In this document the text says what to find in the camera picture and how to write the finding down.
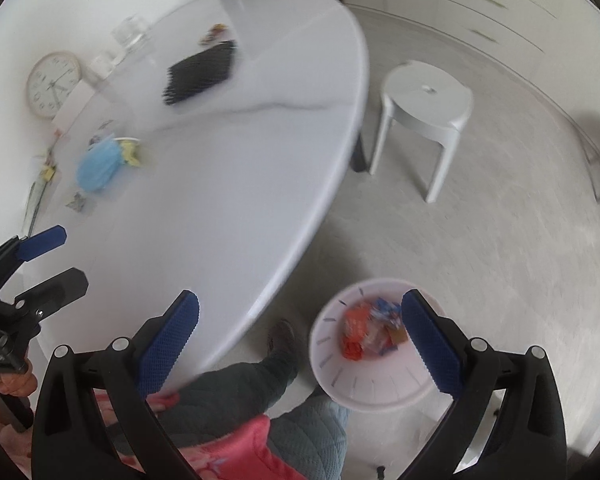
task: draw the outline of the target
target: person's leg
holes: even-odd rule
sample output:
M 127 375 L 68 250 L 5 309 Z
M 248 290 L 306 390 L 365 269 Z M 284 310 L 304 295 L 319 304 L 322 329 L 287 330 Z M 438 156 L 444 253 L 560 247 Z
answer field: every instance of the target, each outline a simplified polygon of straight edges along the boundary
M 337 480 L 347 453 L 349 410 L 318 387 L 271 421 L 269 449 L 308 480 Z
M 158 420 L 176 447 L 210 442 L 275 404 L 295 379 L 298 365 L 293 330 L 281 321 L 269 332 L 266 358 L 202 374 L 179 392 L 176 406 L 158 413 Z M 132 453 L 120 428 L 111 428 L 109 434 L 117 450 Z

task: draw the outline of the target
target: blue gripper pad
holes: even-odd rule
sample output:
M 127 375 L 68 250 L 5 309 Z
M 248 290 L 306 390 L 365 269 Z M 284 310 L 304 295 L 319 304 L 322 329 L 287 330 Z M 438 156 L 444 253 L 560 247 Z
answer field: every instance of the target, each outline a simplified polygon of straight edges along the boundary
M 431 306 L 408 291 L 402 298 L 402 321 L 437 389 L 458 399 L 462 394 L 462 362 L 438 328 Z
M 183 290 L 165 313 L 160 332 L 153 338 L 138 362 L 136 389 L 142 399 L 159 392 L 176 364 L 200 318 L 200 304 L 193 292 Z
M 64 227 L 57 225 L 21 241 L 16 257 L 23 262 L 30 262 L 38 256 L 60 247 L 65 241 L 66 231 Z

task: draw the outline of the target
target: shoe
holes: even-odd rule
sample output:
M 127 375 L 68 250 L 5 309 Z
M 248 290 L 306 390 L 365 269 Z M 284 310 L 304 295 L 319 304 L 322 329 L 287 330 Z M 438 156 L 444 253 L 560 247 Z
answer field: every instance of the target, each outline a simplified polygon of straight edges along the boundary
M 269 329 L 267 348 L 269 349 L 269 354 L 273 351 L 280 351 L 294 356 L 299 355 L 293 327 L 286 319 L 281 319 Z

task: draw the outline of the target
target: blue face mask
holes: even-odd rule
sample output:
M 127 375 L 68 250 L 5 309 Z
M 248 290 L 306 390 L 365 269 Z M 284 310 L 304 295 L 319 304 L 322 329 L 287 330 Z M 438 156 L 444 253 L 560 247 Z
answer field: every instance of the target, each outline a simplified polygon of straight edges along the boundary
M 85 153 L 75 172 L 75 180 L 87 192 L 103 189 L 124 164 L 122 148 L 113 137 L 101 140 Z

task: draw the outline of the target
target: white wall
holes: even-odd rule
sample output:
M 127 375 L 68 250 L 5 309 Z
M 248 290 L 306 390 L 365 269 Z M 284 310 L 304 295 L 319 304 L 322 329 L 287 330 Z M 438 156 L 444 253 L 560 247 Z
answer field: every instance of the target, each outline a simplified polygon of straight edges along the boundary
M 44 153 L 50 121 L 27 107 L 24 87 L 45 54 L 69 50 L 87 64 L 127 16 L 150 23 L 189 0 L 5 0 L 0 6 L 0 243 L 20 233 L 31 159 Z

